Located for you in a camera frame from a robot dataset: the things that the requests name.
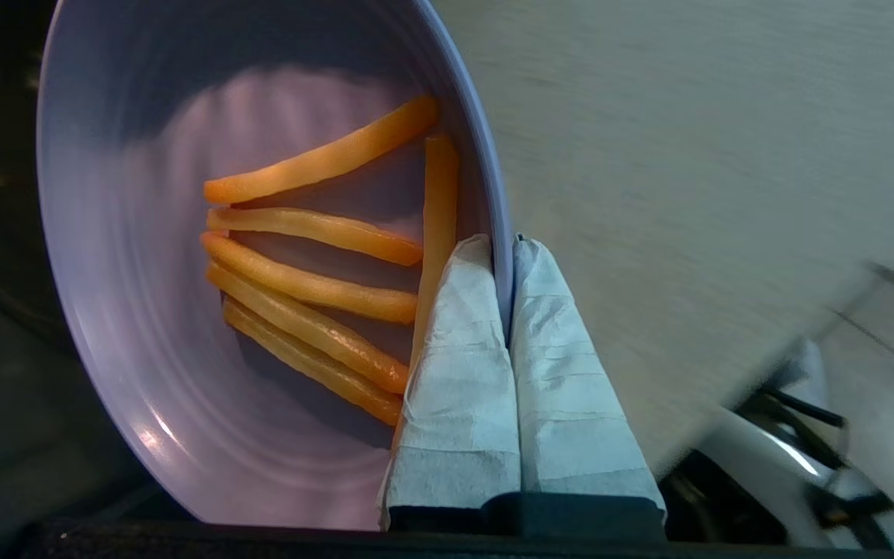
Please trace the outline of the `purple plate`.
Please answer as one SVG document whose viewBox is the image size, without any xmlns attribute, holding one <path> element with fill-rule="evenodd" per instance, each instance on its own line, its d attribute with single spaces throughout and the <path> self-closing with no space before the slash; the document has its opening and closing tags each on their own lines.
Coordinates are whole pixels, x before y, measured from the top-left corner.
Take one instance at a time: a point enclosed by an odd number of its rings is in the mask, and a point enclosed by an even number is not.
<svg viewBox="0 0 894 559">
<path fill-rule="evenodd" d="M 429 93 L 463 160 L 511 322 L 492 134 L 431 0 L 59 0 L 40 72 L 40 212 L 110 418 L 206 523 L 376 530 L 393 430 L 221 318 L 203 183 L 344 137 Z"/>
</svg>

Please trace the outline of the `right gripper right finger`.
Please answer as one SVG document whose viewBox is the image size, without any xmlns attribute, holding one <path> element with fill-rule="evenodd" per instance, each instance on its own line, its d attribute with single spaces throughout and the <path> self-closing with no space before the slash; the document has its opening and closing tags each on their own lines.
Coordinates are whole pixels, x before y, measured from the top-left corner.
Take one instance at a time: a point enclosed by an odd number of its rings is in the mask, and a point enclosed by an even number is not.
<svg viewBox="0 0 894 559">
<path fill-rule="evenodd" d="M 510 355 L 526 491 L 643 498 L 667 510 L 551 251 L 514 246 Z"/>
</svg>

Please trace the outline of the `white black robot base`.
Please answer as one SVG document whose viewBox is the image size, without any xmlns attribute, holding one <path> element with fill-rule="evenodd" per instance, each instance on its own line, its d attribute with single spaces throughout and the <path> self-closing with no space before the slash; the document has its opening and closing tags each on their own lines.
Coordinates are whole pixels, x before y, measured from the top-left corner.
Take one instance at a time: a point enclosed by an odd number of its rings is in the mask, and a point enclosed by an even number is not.
<svg viewBox="0 0 894 559">
<path fill-rule="evenodd" d="M 848 459 L 848 442 L 822 350 L 802 340 L 661 478 L 668 538 L 894 552 L 894 500 Z"/>
</svg>

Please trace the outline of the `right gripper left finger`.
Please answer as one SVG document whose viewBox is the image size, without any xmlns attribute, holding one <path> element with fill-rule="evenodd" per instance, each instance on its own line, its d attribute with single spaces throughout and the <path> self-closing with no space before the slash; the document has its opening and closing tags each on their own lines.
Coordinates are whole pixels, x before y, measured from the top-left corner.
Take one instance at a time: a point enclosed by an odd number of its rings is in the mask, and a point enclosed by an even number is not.
<svg viewBox="0 0 894 559">
<path fill-rule="evenodd" d="M 422 509 L 478 512 L 519 492 L 517 391 L 485 234 L 454 248 L 433 298 L 384 480 L 382 527 Z"/>
</svg>

